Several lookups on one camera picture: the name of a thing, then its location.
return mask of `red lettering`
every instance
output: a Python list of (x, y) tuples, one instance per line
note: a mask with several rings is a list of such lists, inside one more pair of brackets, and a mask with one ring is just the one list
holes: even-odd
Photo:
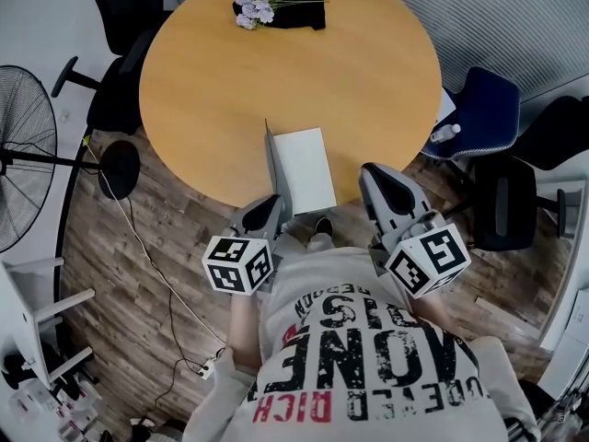
[(301, 393), (301, 399), (298, 402), (298, 413), (296, 414), (296, 421), (302, 423), (305, 421), (306, 409), (306, 392)]
[(319, 391), (313, 391), (311, 419), (315, 423), (331, 422), (331, 391), (324, 391), (323, 393), (320, 393)]
[(268, 397), (261, 397), (258, 401), (258, 407), (256, 408), (256, 413), (254, 414), (254, 423), (258, 422), (258, 414), (261, 413), (260, 421), (265, 423), (268, 421), (268, 416), (270, 415), (270, 409), (272, 407), (272, 400), (274, 397), (272, 395)]
[(274, 415), (274, 419), (276, 421), (280, 421), (281, 423), (288, 421), (291, 417), (293, 417), (293, 408), (295, 407), (295, 396), (294, 394), (283, 394), (277, 398), (278, 401), (288, 400), (286, 405), (286, 414), (284, 417), (280, 416), (279, 414)]
[(283, 336), (283, 345), (285, 345), (288, 341), (290, 341), (295, 336), (296, 336), (296, 326), (293, 324), (284, 333), (284, 336)]

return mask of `round wooden table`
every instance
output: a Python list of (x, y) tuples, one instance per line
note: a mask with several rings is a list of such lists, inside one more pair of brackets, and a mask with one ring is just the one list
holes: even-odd
[(319, 31), (248, 31), (232, 2), (184, 2), (144, 63), (144, 128), (178, 177), (238, 207), (271, 193), (264, 118), (275, 134), (322, 128), (339, 204), (359, 196), (364, 162), (401, 170), (420, 152), (440, 68), (400, 0), (329, 0)]

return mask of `pants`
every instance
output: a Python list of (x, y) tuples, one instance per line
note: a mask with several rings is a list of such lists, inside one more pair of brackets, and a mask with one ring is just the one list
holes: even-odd
[(286, 259), (329, 249), (335, 249), (335, 246), (331, 237), (324, 232), (313, 236), (306, 247), (289, 234), (283, 233), (276, 242), (275, 253)]

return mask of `shoe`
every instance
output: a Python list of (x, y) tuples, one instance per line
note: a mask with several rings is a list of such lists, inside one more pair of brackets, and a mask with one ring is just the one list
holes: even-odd
[(319, 234), (320, 232), (327, 234), (330, 238), (333, 238), (333, 223), (326, 216), (320, 218), (315, 224), (315, 234)]

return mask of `white cube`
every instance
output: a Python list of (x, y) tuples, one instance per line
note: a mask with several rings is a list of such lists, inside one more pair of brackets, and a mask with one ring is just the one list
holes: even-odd
[(456, 226), (447, 225), (402, 240), (386, 268), (418, 298), (449, 284), (469, 265), (470, 257)]
[(266, 239), (213, 236), (202, 257), (213, 289), (251, 295), (273, 272)]

